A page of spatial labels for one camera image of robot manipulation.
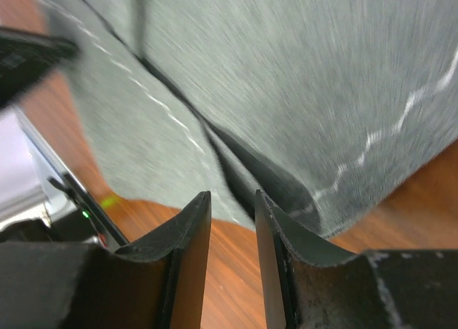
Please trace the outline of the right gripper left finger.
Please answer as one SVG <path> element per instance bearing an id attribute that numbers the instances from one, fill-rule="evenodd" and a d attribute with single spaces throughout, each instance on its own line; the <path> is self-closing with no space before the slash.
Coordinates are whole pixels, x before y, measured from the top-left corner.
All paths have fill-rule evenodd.
<path id="1" fill-rule="evenodd" d="M 199 328 L 211 195 L 110 251 L 63 242 L 41 220 L 1 231 L 3 328 Z"/>

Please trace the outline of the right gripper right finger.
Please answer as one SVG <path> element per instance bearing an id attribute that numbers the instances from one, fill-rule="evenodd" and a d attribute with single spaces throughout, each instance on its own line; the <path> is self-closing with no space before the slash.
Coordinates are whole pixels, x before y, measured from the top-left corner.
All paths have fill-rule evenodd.
<path id="1" fill-rule="evenodd" d="M 265 193 L 255 228 L 268 328 L 455 328 L 456 250 L 355 254 L 298 226 Z"/>

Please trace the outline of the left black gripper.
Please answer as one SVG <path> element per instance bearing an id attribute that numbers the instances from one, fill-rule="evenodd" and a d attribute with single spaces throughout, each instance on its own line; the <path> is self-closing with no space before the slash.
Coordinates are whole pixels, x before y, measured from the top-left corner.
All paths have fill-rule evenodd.
<path id="1" fill-rule="evenodd" d="M 67 38 L 1 27 L 1 103 L 12 104 L 59 64 L 77 57 Z"/>

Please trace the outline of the grey cloth napkin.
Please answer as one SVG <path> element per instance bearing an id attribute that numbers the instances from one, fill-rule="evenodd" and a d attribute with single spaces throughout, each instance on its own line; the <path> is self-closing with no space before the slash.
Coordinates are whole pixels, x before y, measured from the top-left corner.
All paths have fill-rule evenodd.
<path id="1" fill-rule="evenodd" d="M 322 237 L 457 138 L 457 0 L 39 0 L 120 196 L 253 225 L 264 191 Z"/>

